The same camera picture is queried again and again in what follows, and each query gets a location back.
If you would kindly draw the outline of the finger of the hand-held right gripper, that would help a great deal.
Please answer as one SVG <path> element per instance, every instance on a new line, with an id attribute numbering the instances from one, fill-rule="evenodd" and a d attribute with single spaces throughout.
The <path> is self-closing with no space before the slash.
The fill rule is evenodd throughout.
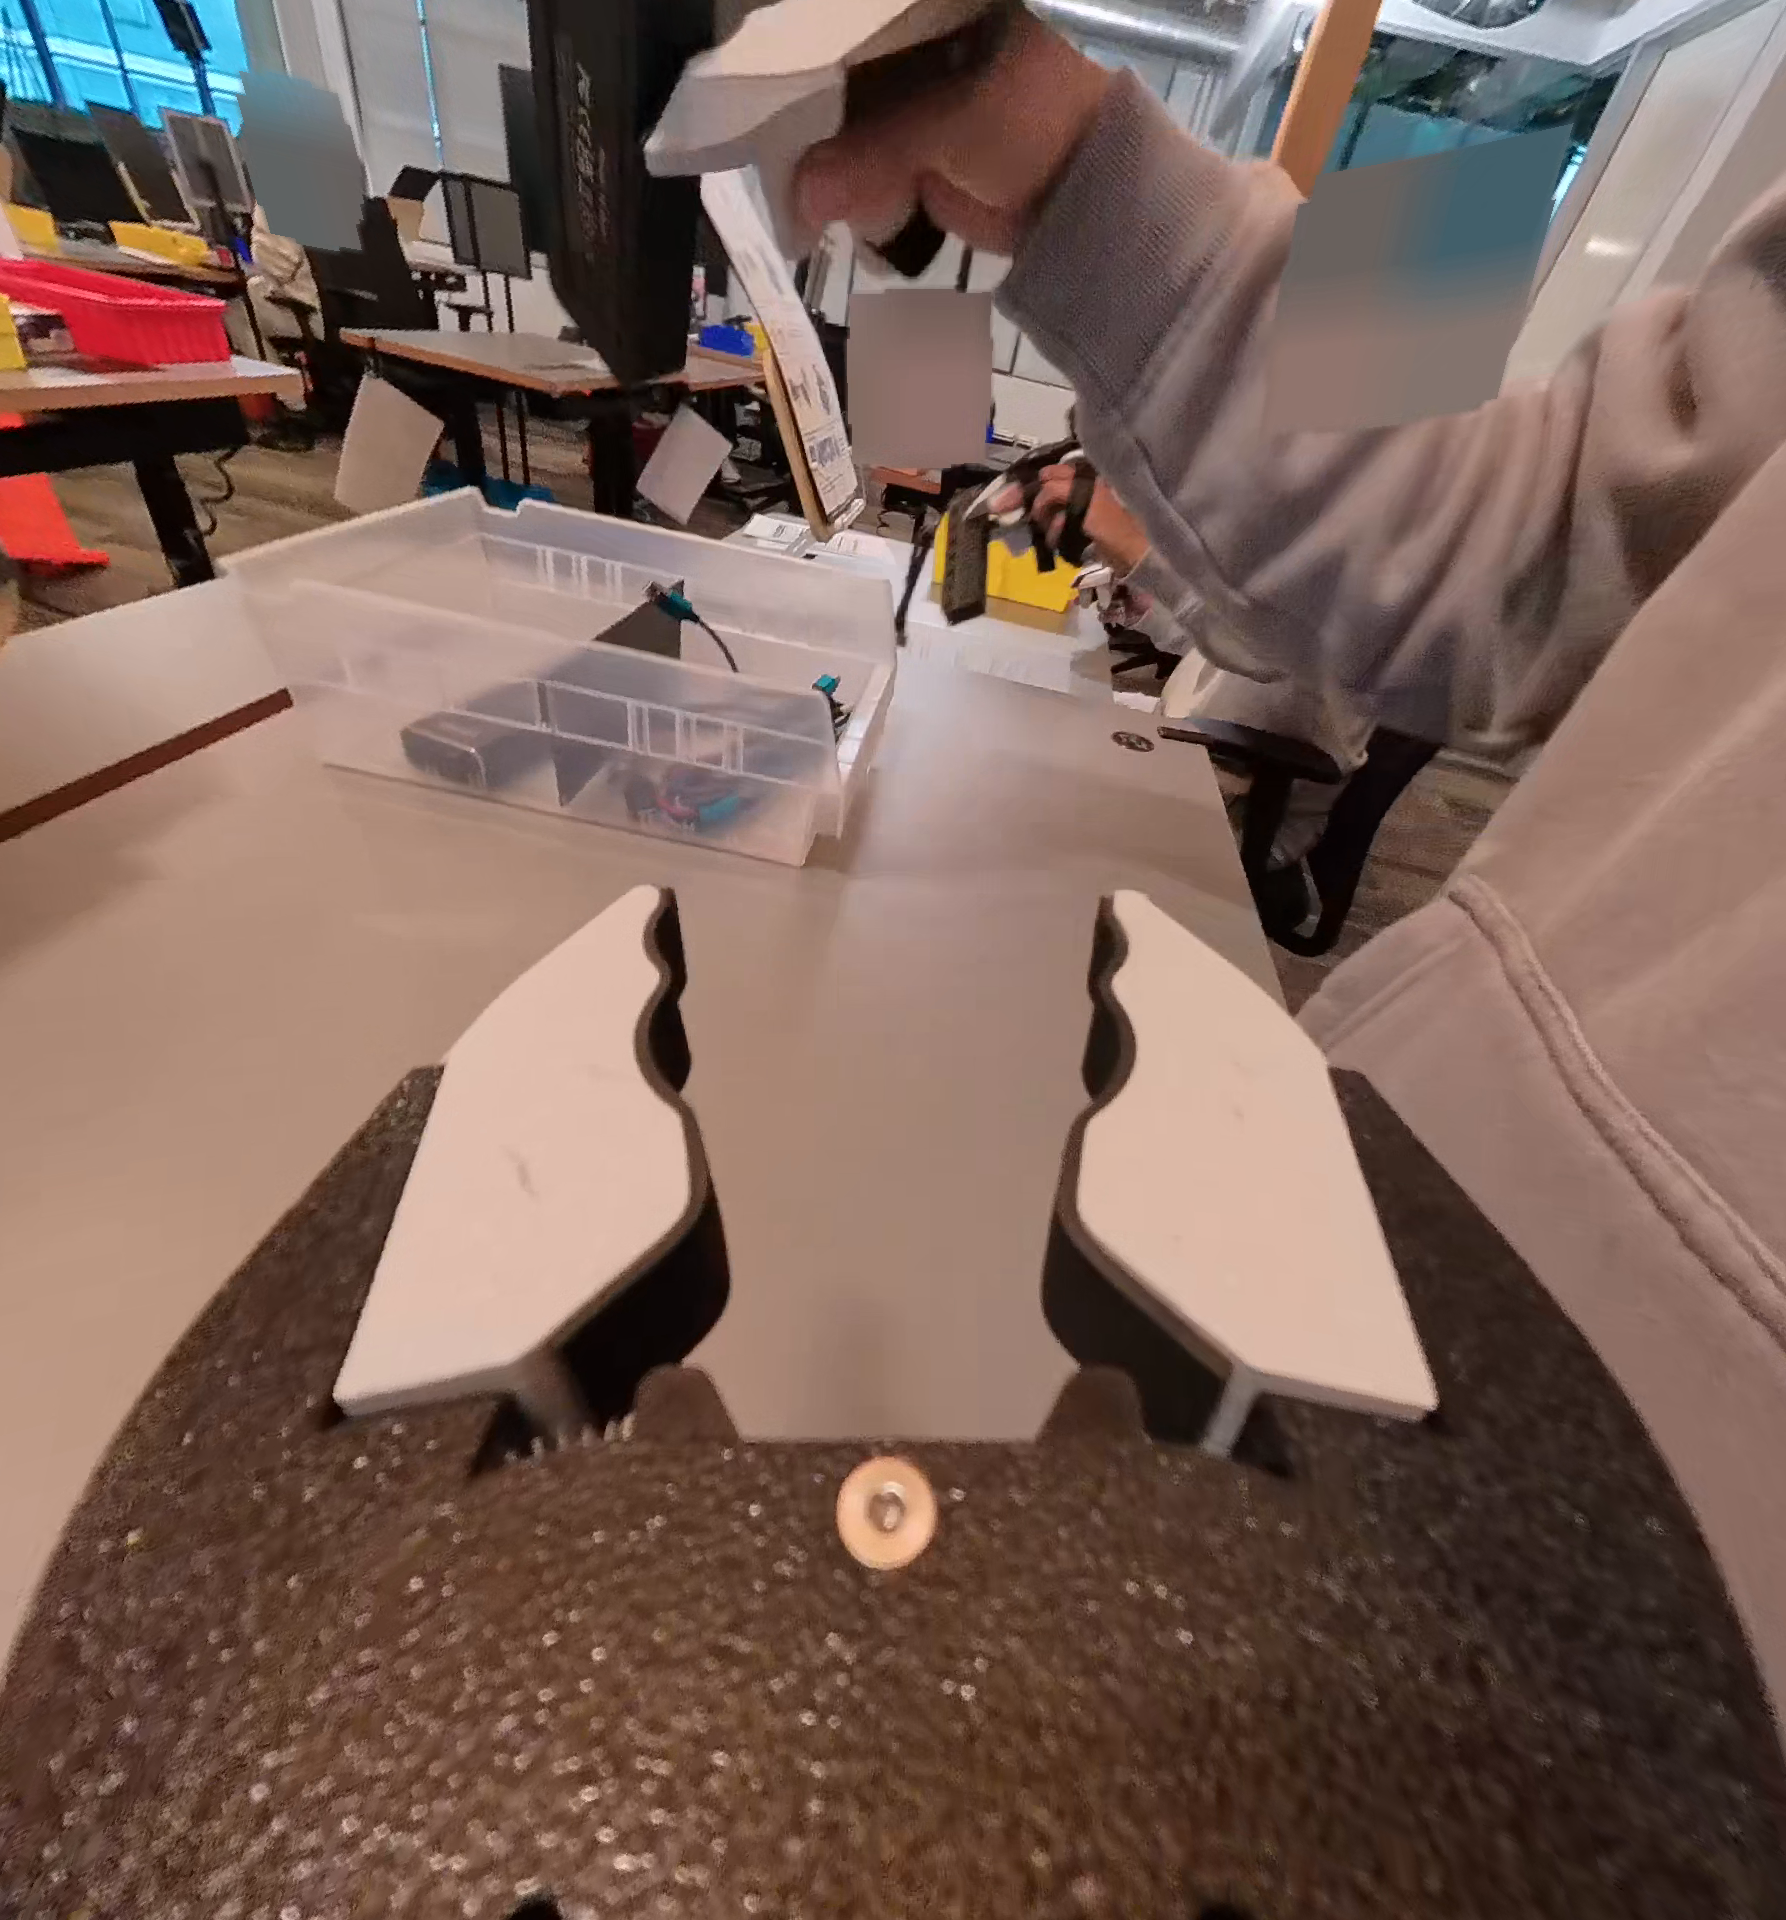
<path id="1" fill-rule="evenodd" d="M 658 181 L 792 162 L 971 59 L 983 4 L 769 4 L 693 54 L 644 136 Z"/>

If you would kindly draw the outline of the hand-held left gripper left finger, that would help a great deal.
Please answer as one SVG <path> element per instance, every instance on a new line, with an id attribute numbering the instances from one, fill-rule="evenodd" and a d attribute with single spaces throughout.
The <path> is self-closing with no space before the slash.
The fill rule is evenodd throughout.
<path id="1" fill-rule="evenodd" d="M 637 884 L 450 1048 L 334 1381 L 344 1418 L 495 1399 L 589 1434 L 712 1332 L 729 1261 L 684 990 L 677 901 Z"/>

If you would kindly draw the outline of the clear plastic bin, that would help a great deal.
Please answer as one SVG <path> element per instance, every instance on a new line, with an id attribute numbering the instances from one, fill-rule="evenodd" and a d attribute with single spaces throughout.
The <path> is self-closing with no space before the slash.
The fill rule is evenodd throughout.
<path id="1" fill-rule="evenodd" d="M 544 501 L 432 495 L 226 569 L 323 765 L 780 868 L 844 839 L 895 687 L 882 577 Z M 738 672 L 693 626 L 680 662 L 595 643 L 654 579 L 684 582 Z M 519 787 L 409 769 L 402 726 L 522 678 L 548 755 Z"/>

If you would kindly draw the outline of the person's right forearm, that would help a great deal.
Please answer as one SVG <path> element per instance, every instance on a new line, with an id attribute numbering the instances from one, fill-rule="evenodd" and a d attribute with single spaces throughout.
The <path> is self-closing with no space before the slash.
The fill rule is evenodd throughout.
<path id="1" fill-rule="evenodd" d="M 1070 379 L 1143 590 L 1224 671 L 1444 745 L 1538 743 L 1786 445 L 1786 176 L 1548 379 L 1354 436 L 1263 427 L 1296 213 L 1115 75 L 1000 307 Z"/>

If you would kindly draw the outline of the person's right hand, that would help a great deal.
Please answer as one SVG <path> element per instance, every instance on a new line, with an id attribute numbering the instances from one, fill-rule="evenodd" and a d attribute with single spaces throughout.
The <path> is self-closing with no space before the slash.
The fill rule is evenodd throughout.
<path id="1" fill-rule="evenodd" d="M 879 246 L 914 214 L 977 252 L 1008 255 L 1092 131 L 1112 81 L 1028 8 L 948 78 L 903 81 L 845 107 L 789 186 L 793 227 L 844 227 Z"/>

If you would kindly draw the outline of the wooden document stand with papers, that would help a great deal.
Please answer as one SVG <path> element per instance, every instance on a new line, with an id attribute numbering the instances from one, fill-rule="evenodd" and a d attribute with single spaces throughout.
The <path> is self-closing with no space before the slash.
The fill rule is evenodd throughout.
<path id="1" fill-rule="evenodd" d="M 864 508 L 831 365 L 793 284 L 751 169 L 703 175 L 700 208 L 761 334 L 764 395 L 813 540 L 850 532 Z"/>

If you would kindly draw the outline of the black music stand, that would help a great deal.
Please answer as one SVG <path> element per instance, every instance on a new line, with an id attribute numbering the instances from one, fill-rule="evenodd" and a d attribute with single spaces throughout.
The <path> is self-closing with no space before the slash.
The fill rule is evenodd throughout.
<path id="1" fill-rule="evenodd" d="M 451 265 L 480 275 L 528 281 L 531 243 L 515 186 L 477 175 L 438 175 Z"/>
<path id="2" fill-rule="evenodd" d="M 163 107 L 163 136 L 179 194 L 197 218 L 209 208 L 234 220 L 251 214 L 255 192 L 226 121 Z"/>

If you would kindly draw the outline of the black power strip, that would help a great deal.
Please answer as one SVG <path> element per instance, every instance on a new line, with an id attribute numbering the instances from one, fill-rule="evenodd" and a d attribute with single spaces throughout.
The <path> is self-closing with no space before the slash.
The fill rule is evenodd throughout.
<path id="1" fill-rule="evenodd" d="M 940 537 L 935 603 L 942 620 L 953 630 L 986 616 L 990 569 L 990 516 L 977 508 L 977 495 L 960 495 Z"/>

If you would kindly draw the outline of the background desk with black legs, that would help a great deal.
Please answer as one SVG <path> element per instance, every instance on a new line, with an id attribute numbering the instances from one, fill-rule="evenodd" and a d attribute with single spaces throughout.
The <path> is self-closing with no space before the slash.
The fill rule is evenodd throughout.
<path id="1" fill-rule="evenodd" d="M 512 413 L 512 436 L 497 445 L 522 449 L 531 474 L 525 427 L 532 417 L 579 423 L 589 440 L 590 510 L 629 520 L 634 514 L 641 456 L 634 423 L 690 397 L 761 395 L 755 359 L 690 352 L 680 371 L 650 382 L 618 382 L 589 346 L 570 346 L 531 330 L 438 330 L 438 329 L 342 329 L 367 371 L 395 382 L 441 420 L 450 466 L 464 487 L 489 479 L 480 407 Z"/>
<path id="2" fill-rule="evenodd" d="M 210 555 L 179 459 L 248 445 L 245 400 L 302 404 L 302 375 L 248 358 L 170 368 L 49 362 L 0 371 L 0 481 L 129 466 L 170 582 L 210 582 Z"/>

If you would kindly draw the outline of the small yellow bin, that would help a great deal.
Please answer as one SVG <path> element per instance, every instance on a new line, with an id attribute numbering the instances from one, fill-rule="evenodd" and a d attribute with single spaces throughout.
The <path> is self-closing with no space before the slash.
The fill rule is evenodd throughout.
<path id="1" fill-rule="evenodd" d="M 1058 558 L 1050 569 L 1041 569 L 1031 542 L 1012 549 L 990 537 L 986 546 L 986 603 L 1002 611 L 1064 617 L 1076 601 L 1079 572 L 1076 562 Z"/>

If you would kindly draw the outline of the person's grey hoodie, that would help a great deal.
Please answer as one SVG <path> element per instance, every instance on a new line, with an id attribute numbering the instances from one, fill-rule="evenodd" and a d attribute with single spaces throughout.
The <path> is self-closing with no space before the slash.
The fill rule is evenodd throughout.
<path id="1" fill-rule="evenodd" d="M 1786 1740 L 1786 445 L 1303 1020 L 1635 1403 Z"/>

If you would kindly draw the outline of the small black box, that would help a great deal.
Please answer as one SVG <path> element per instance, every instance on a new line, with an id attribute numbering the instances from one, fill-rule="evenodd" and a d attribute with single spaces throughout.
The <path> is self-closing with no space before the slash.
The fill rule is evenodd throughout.
<path id="1" fill-rule="evenodd" d="M 409 769 L 471 791 L 519 787 L 548 755 L 541 687 L 495 684 L 460 708 L 432 710 L 399 727 Z"/>

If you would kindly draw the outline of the row of yellow bins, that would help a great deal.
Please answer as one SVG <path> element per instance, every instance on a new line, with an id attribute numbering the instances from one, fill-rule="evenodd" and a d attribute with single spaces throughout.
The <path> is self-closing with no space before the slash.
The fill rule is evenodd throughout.
<path id="1" fill-rule="evenodd" d="M 58 224 L 38 205 L 2 204 L 28 259 L 61 259 L 138 278 L 231 275 L 197 233 L 152 224 Z"/>

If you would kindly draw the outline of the black monitor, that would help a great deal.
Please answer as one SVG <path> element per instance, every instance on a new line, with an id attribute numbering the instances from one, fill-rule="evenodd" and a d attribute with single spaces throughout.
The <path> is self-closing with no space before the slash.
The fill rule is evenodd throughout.
<path id="1" fill-rule="evenodd" d="M 16 181 L 58 227 L 138 224 L 136 194 L 100 143 L 15 127 L 9 147 Z"/>

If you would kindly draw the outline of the orange floor object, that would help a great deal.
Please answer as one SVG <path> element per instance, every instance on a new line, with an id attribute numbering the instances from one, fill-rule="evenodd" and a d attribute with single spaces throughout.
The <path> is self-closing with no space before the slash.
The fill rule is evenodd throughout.
<path id="1" fill-rule="evenodd" d="M 52 481 L 39 474 L 0 479 L 0 546 L 25 574 L 64 579 L 110 569 L 110 555 L 71 532 Z"/>

